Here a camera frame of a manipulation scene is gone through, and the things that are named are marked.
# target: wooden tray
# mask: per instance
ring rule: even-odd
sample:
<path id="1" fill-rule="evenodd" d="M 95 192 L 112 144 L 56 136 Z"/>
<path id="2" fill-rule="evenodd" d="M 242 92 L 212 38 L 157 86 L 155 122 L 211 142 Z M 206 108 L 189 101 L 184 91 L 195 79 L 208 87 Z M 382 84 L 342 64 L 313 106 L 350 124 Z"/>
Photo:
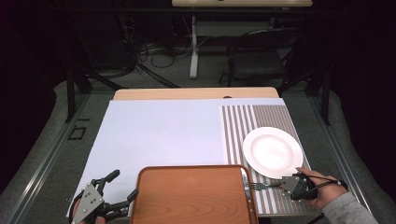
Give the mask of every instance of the wooden tray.
<path id="1" fill-rule="evenodd" d="M 241 168 L 248 176 L 240 165 L 147 167 L 137 180 L 131 223 L 258 223 Z"/>

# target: gray carpet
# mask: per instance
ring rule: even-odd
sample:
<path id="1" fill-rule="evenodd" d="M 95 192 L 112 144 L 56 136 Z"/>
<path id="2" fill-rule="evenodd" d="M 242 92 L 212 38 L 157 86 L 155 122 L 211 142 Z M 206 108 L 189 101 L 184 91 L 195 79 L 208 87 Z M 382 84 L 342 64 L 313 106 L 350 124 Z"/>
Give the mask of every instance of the gray carpet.
<path id="1" fill-rule="evenodd" d="M 162 75 L 180 87 L 225 87 L 218 83 L 219 74 L 225 64 L 225 57 L 216 54 L 205 55 L 200 51 L 198 78 L 191 80 L 190 57 L 177 57 L 167 68 L 156 68 L 150 63 L 145 66 Z M 155 55 L 154 63 L 167 65 L 172 62 L 168 56 Z M 124 77 L 112 79 L 127 88 L 166 88 L 152 77 L 138 70 Z M 276 86 L 278 80 L 263 83 L 235 82 L 234 86 Z M 79 178 L 88 159 L 93 141 L 100 128 L 109 100 L 114 91 L 102 83 L 92 80 L 94 91 L 90 95 L 78 95 L 78 113 L 70 123 L 64 123 L 67 116 L 65 83 L 59 85 L 57 104 L 44 131 L 37 140 L 21 169 L 8 188 L 0 196 L 0 223 L 67 223 L 65 217 Z M 343 178 L 346 174 L 337 168 L 334 158 L 334 141 L 339 146 L 355 177 L 356 183 L 379 223 L 394 223 L 396 207 L 394 201 L 374 182 L 370 172 L 361 162 L 349 140 L 340 102 L 331 95 L 330 122 L 325 127 L 318 117 L 318 99 L 304 95 L 304 83 L 285 92 L 286 102 L 304 152 L 313 169 L 323 174 Z M 307 223 L 314 217 L 273 217 L 277 223 Z M 129 223 L 126 218 L 112 223 Z M 323 218 L 319 223 L 329 223 Z"/>

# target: table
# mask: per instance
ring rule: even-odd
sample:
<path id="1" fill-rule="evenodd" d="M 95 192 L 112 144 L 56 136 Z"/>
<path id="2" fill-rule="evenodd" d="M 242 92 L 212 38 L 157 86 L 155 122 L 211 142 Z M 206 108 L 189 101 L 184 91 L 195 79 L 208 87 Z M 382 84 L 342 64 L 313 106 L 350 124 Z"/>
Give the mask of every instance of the table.
<path id="1" fill-rule="evenodd" d="M 148 166 L 242 164 L 252 181 L 271 184 L 274 179 L 256 173 L 244 160 L 244 136 L 271 126 L 299 142 L 274 88 L 120 90 L 113 99 L 78 185 L 81 189 L 92 178 L 120 169 L 121 175 L 106 186 L 110 203 L 123 201 Z M 306 157 L 303 166 L 309 167 Z M 255 197 L 259 217 L 318 213 L 305 202 L 282 196 L 279 189 L 256 191 Z"/>
<path id="2" fill-rule="evenodd" d="M 311 7 L 311 0 L 172 0 L 174 7 Z M 231 32 L 225 31 L 222 27 L 233 27 Z M 191 21 L 192 55 L 190 78 L 197 78 L 198 67 L 198 35 L 219 35 L 237 36 L 243 33 L 269 28 L 264 22 L 202 22 L 198 23 L 195 16 Z"/>

